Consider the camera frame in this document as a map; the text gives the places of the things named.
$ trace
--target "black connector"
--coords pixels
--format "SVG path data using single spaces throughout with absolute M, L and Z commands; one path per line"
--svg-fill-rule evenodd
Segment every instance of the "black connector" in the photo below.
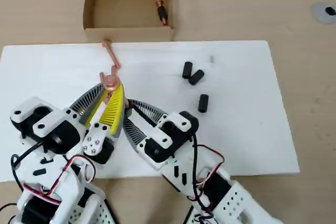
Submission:
M 204 72 L 201 69 L 198 69 L 196 73 L 189 78 L 189 83 L 194 86 L 196 85 L 204 76 Z
M 199 96 L 198 111 L 200 111 L 201 113 L 207 112 L 208 101 L 209 101 L 209 96 L 207 94 L 201 94 Z
M 192 69 L 193 69 L 193 64 L 190 61 L 186 61 L 183 67 L 183 73 L 182 73 L 183 79 L 190 78 Z

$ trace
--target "copper pipe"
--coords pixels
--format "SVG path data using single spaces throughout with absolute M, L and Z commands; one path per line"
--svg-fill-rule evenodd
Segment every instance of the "copper pipe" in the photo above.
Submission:
M 112 59 L 114 65 L 115 65 L 118 69 L 120 69 L 120 67 L 121 67 L 121 66 L 120 66 L 120 63 L 119 63 L 118 59 L 116 58 L 116 55 L 115 55 L 114 52 L 112 51 L 111 43 L 112 43 L 112 42 L 110 42 L 110 41 L 108 41 L 108 40 L 104 40 L 104 41 L 101 43 L 101 45 L 102 45 L 102 47 L 105 47 L 105 48 L 106 48 L 106 50 L 107 50 L 107 52 L 109 53 L 109 55 L 110 55 L 110 57 L 111 57 L 111 59 Z
M 164 3 L 163 0 L 158 0 L 158 1 L 155 2 L 155 4 L 156 4 L 157 7 L 163 6 L 163 3 Z

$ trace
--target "cardboard box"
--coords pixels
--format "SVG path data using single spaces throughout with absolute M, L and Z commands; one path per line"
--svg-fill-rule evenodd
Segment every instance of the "cardboard box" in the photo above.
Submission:
M 157 0 L 85 0 L 83 27 L 90 42 L 171 41 L 171 0 L 164 0 L 168 26 L 157 14 Z

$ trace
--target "wooden table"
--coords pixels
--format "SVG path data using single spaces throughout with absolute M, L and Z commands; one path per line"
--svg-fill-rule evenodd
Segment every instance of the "wooden table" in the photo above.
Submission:
M 301 173 L 237 179 L 267 211 L 292 224 L 335 222 L 336 24 L 315 22 L 315 2 L 336 0 L 174 0 L 175 40 L 268 41 Z M 0 0 L 0 6 L 1 46 L 86 42 L 83 0 Z M 190 205 L 161 178 L 96 184 L 121 223 L 182 223 Z M 19 196 L 14 183 L 0 184 L 0 193 L 0 205 Z

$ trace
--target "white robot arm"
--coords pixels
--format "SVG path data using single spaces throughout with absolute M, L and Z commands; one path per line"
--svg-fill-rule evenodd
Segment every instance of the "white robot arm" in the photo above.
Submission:
M 137 111 L 153 129 L 145 135 L 125 118 L 123 128 L 129 142 L 148 164 L 193 202 L 195 212 L 190 223 L 282 223 L 270 216 L 242 185 L 230 180 L 221 168 L 221 154 L 197 143 L 197 118 L 186 111 L 167 114 L 136 100 L 130 100 L 130 104 L 130 109 Z M 223 160 L 215 162 L 214 155 Z M 198 181 L 202 174 L 207 175 Z
M 21 132 L 21 142 L 30 147 L 22 156 L 12 157 L 13 174 L 23 191 L 14 224 L 116 223 L 104 192 L 90 183 L 96 167 L 111 157 L 121 130 L 102 122 L 90 127 L 105 95 L 98 84 L 64 110 L 39 98 L 28 99 L 13 110 L 10 119 Z M 120 106 L 115 114 L 123 110 Z M 25 167 L 22 185 L 15 171 L 31 151 L 35 155 Z

